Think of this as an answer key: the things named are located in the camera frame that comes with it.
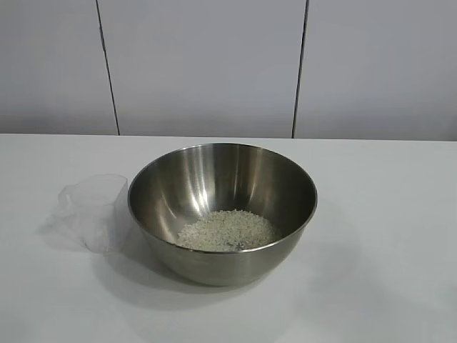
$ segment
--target stainless steel bowl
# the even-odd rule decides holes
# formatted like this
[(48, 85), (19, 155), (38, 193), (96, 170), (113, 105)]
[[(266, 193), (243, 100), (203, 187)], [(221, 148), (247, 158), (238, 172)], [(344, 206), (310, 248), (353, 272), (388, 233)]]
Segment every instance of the stainless steel bowl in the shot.
[[(316, 205), (314, 183), (299, 165), (242, 144), (173, 151), (141, 170), (129, 190), (131, 213), (159, 259), (187, 279), (214, 286), (246, 284), (270, 272), (295, 247)], [(184, 224), (233, 209), (267, 218), (283, 238), (238, 252), (176, 245)]]

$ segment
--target bowl rim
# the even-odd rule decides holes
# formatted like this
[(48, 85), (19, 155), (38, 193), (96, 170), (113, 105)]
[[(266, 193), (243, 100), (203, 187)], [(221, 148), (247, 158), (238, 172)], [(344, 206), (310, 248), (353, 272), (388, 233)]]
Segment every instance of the bowl rim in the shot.
[[(261, 247), (256, 247), (256, 248), (252, 248), (252, 249), (244, 249), (244, 250), (236, 250), (236, 251), (232, 251), (232, 252), (212, 252), (212, 251), (208, 251), (208, 250), (198, 250), (198, 249), (190, 249), (190, 248), (187, 248), (187, 247), (183, 247), (181, 245), (177, 245), (177, 244), (174, 244), (174, 243), (171, 243), (165, 239), (162, 239), (158, 236), (156, 236), (155, 234), (152, 234), (151, 232), (149, 232), (148, 230), (146, 230), (143, 226), (143, 224), (136, 218), (135, 214), (134, 214), (134, 211), (133, 209), (131, 208), (131, 191), (132, 191), (132, 188), (133, 188), (133, 185), (135, 184), (136, 180), (139, 178), (139, 176), (146, 170), (148, 169), (151, 165), (153, 165), (154, 163), (156, 163), (158, 160), (162, 159), (162, 158), (165, 158), (166, 156), (168, 155), (171, 155), (171, 154), (175, 154), (177, 152), (180, 152), (180, 151), (185, 151), (185, 150), (188, 150), (188, 149), (195, 149), (195, 148), (199, 148), (199, 147), (203, 147), (203, 146), (214, 146), (214, 145), (228, 145), (228, 146), (244, 146), (244, 147), (248, 147), (248, 148), (254, 148), (254, 149), (259, 149), (259, 150), (264, 150), (264, 151), (267, 151), (268, 153), (271, 153), (271, 154), (275, 154), (279, 157), (281, 157), (282, 159), (287, 159), (288, 161), (290, 161), (291, 163), (295, 164), (304, 174), (305, 176), (308, 178), (308, 180), (310, 181), (311, 183), (311, 186), (313, 188), (313, 192), (314, 192), (314, 206), (313, 206), (313, 209), (311, 210), (308, 218), (306, 219), (306, 221), (301, 225), (299, 226), (298, 228), (296, 228), (295, 230), (293, 230), (290, 234), (282, 237), (281, 239), (278, 239), (277, 241), (274, 241), (274, 242), (271, 242), (270, 244), (267, 244), (267, 245), (262, 245)], [(305, 169), (303, 169), (303, 167), (296, 163), (295, 161), (293, 161), (292, 159), (289, 159), (288, 157), (282, 155), (282, 154), (279, 154), (278, 152), (275, 152), (275, 151), (272, 151), (272, 150), (269, 150), (269, 149), (266, 149), (266, 148), (263, 148), (261, 146), (255, 146), (255, 145), (250, 145), (250, 144), (242, 144), (242, 143), (230, 143), (230, 142), (215, 142), (215, 143), (203, 143), (203, 144), (196, 144), (196, 145), (192, 145), (192, 146), (186, 146), (184, 148), (180, 148), (180, 149), (175, 149), (173, 151), (170, 151), (170, 152), (167, 152), (166, 154), (163, 154), (159, 157), (157, 157), (156, 159), (154, 159), (153, 161), (149, 162), (146, 166), (144, 166), (143, 168), (141, 168), (141, 170), (135, 175), (134, 179), (132, 180), (132, 182), (130, 183), (130, 186), (129, 186), (129, 192), (127, 194), (127, 202), (128, 202), (128, 207), (129, 207), (129, 212), (130, 212), (130, 215), (132, 216), (133, 220), (136, 222), (136, 224), (140, 227), (141, 231), (144, 233), (144, 234), (148, 234), (149, 236), (153, 237), (154, 239), (157, 239), (159, 240), (160, 242), (163, 242), (163, 243), (166, 243), (168, 245), (171, 245), (175, 248), (178, 248), (178, 249), (182, 249), (182, 250), (186, 250), (186, 251), (189, 251), (189, 252), (196, 252), (196, 253), (199, 253), (199, 254), (217, 254), (217, 255), (230, 255), (230, 254), (243, 254), (243, 253), (246, 253), (246, 252), (256, 252), (258, 250), (263, 250), (263, 249), (266, 249), (266, 248), (269, 248), (269, 247), (272, 247), (276, 244), (279, 244), (280, 242), (282, 241), (285, 241), (287, 239), (289, 239), (290, 237), (294, 236), (295, 234), (298, 234), (300, 231), (303, 231), (304, 228), (306, 227), (306, 225), (310, 222), (310, 220), (313, 218), (314, 214), (316, 213), (316, 208), (317, 208), (317, 204), (318, 204), (318, 192), (317, 192), (317, 188), (316, 188), (316, 185), (314, 184), (314, 180), (309, 176), (309, 174), (305, 171)]]

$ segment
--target panel seam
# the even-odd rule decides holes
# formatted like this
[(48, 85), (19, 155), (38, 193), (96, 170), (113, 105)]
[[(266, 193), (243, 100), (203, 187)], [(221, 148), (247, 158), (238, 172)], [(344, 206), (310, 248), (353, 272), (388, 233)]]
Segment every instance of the panel seam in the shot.
[(301, 72), (303, 69), (303, 58), (304, 58), (303, 52), (304, 52), (305, 40), (306, 40), (306, 26), (308, 24), (309, 1), (310, 0), (305, 1), (305, 14), (303, 16), (303, 32), (301, 34), (300, 62), (298, 64), (297, 88), (296, 88), (296, 92), (295, 92), (295, 105), (293, 107), (293, 121), (292, 121), (291, 138), (295, 138), (296, 124), (297, 124), (298, 97), (300, 96)]
[(108, 74), (109, 91), (111, 93), (111, 103), (113, 104), (114, 121), (116, 122), (117, 135), (121, 136), (121, 131), (119, 130), (119, 120), (117, 119), (116, 102), (114, 101), (113, 83), (111, 82), (111, 73), (109, 72), (109, 63), (108, 63), (108, 54), (106, 53), (105, 36), (103, 33), (103, 26), (101, 25), (99, 0), (95, 0), (95, 5), (97, 8), (97, 16), (99, 18), (101, 48), (103, 49), (103, 53), (105, 56), (106, 73)]

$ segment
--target uncooked rice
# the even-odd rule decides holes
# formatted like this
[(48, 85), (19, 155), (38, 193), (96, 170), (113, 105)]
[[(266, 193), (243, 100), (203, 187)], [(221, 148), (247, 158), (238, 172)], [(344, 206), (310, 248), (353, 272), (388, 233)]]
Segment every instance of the uncooked rice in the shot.
[(207, 252), (253, 249), (281, 238), (267, 219), (245, 211), (210, 212), (194, 224), (184, 225), (178, 245)]

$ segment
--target table surface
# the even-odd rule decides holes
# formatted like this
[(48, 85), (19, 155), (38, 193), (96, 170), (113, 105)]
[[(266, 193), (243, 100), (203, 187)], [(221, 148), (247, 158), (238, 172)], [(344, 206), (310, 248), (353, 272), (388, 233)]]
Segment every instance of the table surface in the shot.
[[(187, 284), (137, 231), (103, 256), (46, 225), (65, 185), (210, 141), (316, 183), (301, 241), (260, 282)], [(1, 342), (457, 342), (457, 143), (0, 135), (0, 176)]]

